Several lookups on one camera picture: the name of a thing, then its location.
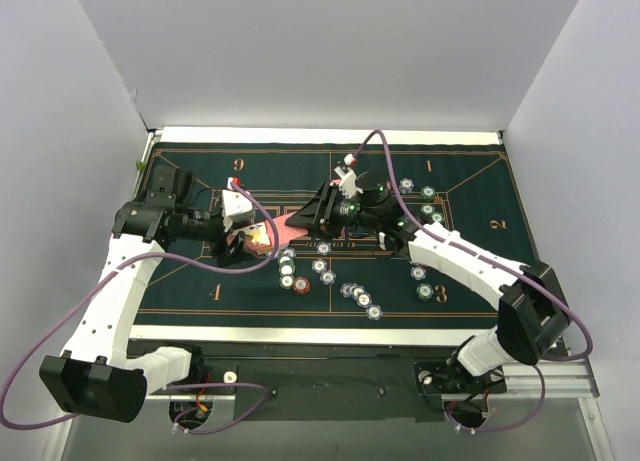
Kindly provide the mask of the red playing card deck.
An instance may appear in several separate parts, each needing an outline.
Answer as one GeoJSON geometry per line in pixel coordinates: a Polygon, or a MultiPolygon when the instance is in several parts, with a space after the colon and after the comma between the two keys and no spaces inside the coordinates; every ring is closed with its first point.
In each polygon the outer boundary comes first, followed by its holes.
{"type": "Polygon", "coordinates": [[[278,216],[274,219],[276,230],[269,222],[263,221],[238,230],[227,236],[227,244],[231,245],[236,238],[244,239],[244,250],[252,254],[269,254],[275,246],[277,249],[287,247],[292,241],[308,235],[308,230],[288,226],[286,221],[292,213],[278,216]]]}

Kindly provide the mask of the red poker chip stack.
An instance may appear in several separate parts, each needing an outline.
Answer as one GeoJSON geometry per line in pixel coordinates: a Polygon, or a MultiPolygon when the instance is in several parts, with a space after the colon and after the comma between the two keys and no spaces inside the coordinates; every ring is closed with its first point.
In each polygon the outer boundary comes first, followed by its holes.
{"type": "Polygon", "coordinates": [[[311,289],[310,281],[305,277],[296,277],[293,283],[293,290],[297,294],[307,294],[311,289]]]}

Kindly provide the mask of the blue chip stack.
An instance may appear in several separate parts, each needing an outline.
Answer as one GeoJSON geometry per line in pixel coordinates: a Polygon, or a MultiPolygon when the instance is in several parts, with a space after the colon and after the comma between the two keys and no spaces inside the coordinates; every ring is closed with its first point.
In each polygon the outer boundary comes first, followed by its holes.
{"type": "Polygon", "coordinates": [[[411,194],[414,190],[414,182],[412,179],[403,178],[398,182],[398,188],[401,194],[411,194]]]}

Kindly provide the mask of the green poker chip stack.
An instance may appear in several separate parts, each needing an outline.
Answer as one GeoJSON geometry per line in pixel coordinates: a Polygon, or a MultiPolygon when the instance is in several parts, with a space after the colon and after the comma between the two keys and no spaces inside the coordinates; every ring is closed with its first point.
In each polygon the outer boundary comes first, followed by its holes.
{"type": "Polygon", "coordinates": [[[416,288],[416,295],[421,301],[427,301],[434,294],[433,287],[428,283],[420,283],[416,288]]]}

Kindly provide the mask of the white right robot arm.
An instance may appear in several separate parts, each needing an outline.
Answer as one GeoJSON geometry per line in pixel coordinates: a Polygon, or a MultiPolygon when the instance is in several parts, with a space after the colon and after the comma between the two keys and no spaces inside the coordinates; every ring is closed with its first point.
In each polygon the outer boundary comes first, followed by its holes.
{"type": "Polygon", "coordinates": [[[323,183],[286,224],[323,241],[351,229],[373,235],[383,250],[439,271],[496,310],[496,326],[463,342],[447,362],[448,381],[459,390],[472,388],[506,362],[536,365],[570,324],[550,266],[506,260],[439,222],[418,221],[380,173],[356,177],[349,189],[323,183]]]}

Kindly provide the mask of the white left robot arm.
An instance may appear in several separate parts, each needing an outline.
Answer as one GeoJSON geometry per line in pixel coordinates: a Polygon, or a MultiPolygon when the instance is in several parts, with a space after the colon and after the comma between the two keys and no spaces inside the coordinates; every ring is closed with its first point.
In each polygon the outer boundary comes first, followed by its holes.
{"type": "Polygon", "coordinates": [[[206,379],[200,348],[161,346],[131,359],[130,331],[153,273],[177,240],[206,242],[228,268],[239,251],[229,243],[235,228],[252,223],[254,204],[231,178],[210,210],[195,209],[196,179],[171,166],[153,170],[149,185],[116,215],[108,256],[96,293],[58,356],[47,356],[39,376],[65,412],[130,422],[149,394],[174,384],[192,393],[206,379]]]}

